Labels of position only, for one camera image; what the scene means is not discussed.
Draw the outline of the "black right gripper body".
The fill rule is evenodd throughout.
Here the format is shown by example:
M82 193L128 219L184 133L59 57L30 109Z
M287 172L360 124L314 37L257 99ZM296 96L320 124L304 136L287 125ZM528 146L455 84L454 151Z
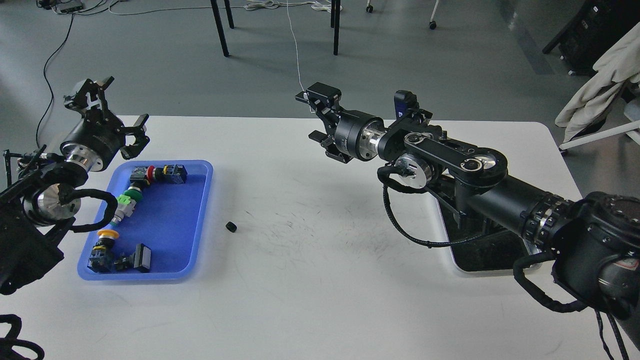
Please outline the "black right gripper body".
M332 135L332 158L349 162L356 158L371 161L378 155L378 145L386 134L382 118L355 110L335 111Z

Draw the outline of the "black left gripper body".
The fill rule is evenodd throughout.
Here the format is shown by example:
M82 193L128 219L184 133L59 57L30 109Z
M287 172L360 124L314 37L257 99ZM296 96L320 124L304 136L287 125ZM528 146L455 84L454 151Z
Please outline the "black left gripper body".
M62 141L60 151L67 160L82 163L88 172L104 171L125 144L125 136L116 131L123 126L116 118L82 120Z

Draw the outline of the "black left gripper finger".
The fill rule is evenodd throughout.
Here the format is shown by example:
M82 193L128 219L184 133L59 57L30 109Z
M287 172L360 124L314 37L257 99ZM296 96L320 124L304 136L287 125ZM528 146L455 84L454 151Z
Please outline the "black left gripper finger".
M122 126L119 128L119 134L125 137L133 136L134 143L124 145L119 152L124 160L132 160L140 155L150 142L150 137L146 135L146 122L149 120L149 114L142 114L137 118L133 126Z
M105 98L105 89L114 80L114 76L109 76L101 81L86 79L76 84L72 94L63 97L63 104L66 109L81 114L81 120L77 123L79 126L84 125L84 123L97 123L105 126L115 125L115 116L110 112Z

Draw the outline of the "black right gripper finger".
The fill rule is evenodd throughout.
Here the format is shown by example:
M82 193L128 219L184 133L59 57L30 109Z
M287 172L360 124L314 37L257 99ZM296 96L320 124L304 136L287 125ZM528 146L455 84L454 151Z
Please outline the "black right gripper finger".
M339 101L342 91L333 86L316 82L295 95L295 100L309 105L314 114L323 121L335 121L343 108Z
M320 146L325 149L325 154L327 155L327 157L339 161L343 164L347 164L351 161L352 157L350 157L350 155L348 155L347 153L341 152L331 136L318 130L314 130L308 135L308 138L320 144Z

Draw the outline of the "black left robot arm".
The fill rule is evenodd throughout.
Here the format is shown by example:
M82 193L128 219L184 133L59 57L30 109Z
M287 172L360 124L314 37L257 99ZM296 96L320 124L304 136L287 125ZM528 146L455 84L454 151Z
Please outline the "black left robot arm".
M107 191L84 189L89 173L108 168L117 153L137 157L150 137L148 114L125 126L105 98L112 76L76 84L64 106L82 118L61 142L60 153L46 146L32 153L3 153L5 166L16 158L18 180L7 181L0 198L1 294L43 278L64 259L59 244L69 232L89 233L106 227L115 215L117 199Z

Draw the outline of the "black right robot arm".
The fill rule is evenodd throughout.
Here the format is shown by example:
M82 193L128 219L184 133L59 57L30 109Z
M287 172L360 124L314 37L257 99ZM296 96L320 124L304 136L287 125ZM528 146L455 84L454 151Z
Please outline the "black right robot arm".
M624 360L621 332L639 345L639 200L592 192L573 202L510 176L503 153L452 139L432 113L407 90L394 94L396 119L384 121L340 106L340 89L316 82L295 96L322 122L325 132L309 138L341 163L380 157L384 207L402 234L390 206L389 189L429 193L468 235L458 241L407 238L427 248L447 248L512 233L537 251L515 259L515 281L557 313L592 308L600 329L608 317Z

